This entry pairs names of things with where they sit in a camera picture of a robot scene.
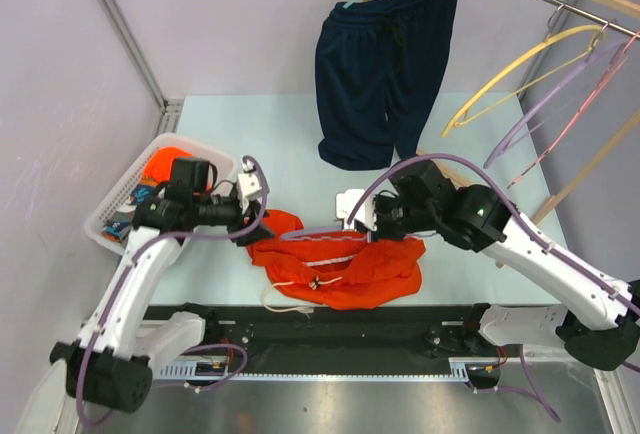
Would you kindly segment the orange shorts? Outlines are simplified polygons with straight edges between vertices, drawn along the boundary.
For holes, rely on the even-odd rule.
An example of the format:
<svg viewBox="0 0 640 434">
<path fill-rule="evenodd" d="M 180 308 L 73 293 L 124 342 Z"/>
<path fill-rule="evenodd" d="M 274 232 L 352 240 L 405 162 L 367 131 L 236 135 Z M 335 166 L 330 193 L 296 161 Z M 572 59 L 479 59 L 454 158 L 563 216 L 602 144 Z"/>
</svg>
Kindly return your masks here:
<svg viewBox="0 0 640 434">
<path fill-rule="evenodd" d="M 304 225 L 297 216 L 271 210 L 266 226 L 275 234 L 247 247 L 252 264 L 265 269 L 282 295 L 334 310 L 374 309 L 419 292 L 426 246 L 414 237 L 370 242 L 361 233 L 331 232 L 286 240 Z"/>
</svg>

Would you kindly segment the purple notched hanger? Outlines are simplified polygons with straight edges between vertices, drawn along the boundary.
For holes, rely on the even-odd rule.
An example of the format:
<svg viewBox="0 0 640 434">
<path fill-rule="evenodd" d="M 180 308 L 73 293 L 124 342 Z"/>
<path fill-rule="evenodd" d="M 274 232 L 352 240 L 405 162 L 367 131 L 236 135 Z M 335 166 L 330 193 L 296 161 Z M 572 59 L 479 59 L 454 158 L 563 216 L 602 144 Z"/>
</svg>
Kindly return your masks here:
<svg viewBox="0 0 640 434">
<path fill-rule="evenodd" d="M 340 226 L 324 226 L 289 231 L 279 235 L 282 241 L 356 241 L 369 242 L 370 236 L 358 231 L 342 230 Z"/>
</svg>

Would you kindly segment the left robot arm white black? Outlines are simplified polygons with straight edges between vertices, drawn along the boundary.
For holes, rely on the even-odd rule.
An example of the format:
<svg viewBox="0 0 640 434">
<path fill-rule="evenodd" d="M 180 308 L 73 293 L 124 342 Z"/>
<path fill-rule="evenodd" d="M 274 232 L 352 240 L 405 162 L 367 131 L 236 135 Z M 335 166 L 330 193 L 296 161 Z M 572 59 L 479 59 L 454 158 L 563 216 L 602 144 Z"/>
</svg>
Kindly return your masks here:
<svg viewBox="0 0 640 434">
<path fill-rule="evenodd" d="M 206 159 L 178 157 L 168 180 L 137 205 L 120 263 L 102 299 L 71 343 L 58 342 L 50 361 L 66 365 L 66 393 L 81 422 L 96 423 L 88 403 L 108 413 L 131 414 L 146 400 L 153 379 L 183 354 L 207 354 L 221 341 L 214 312 L 185 304 L 145 337 L 139 326 L 161 275 L 201 226 L 225 227 L 207 235 L 214 242 L 247 245 L 269 237 L 262 224 L 269 186 L 259 162 L 246 155 L 228 195 L 216 193 L 215 166 Z"/>
</svg>

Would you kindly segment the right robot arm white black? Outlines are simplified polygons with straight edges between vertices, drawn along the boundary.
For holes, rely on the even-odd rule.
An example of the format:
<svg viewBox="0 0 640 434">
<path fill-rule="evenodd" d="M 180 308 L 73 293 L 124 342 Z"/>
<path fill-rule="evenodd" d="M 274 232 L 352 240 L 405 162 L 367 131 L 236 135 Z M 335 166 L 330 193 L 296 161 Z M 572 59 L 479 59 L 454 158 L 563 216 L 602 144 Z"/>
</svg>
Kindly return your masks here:
<svg viewBox="0 0 640 434">
<path fill-rule="evenodd" d="M 394 193 L 370 192 L 373 238 L 433 231 L 446 243 L 509 266 L 556 304 L 477 304 L 461 329 L 463 347 L 484 355 L 503 346 L 566 351 L 603 371 L 627 363 L 639 345 L 639 284 L 596 269 L 544 235 L 493 185 L 457 187 L 432 160 L 415 157 L 385 175 Z"/>
</svg>

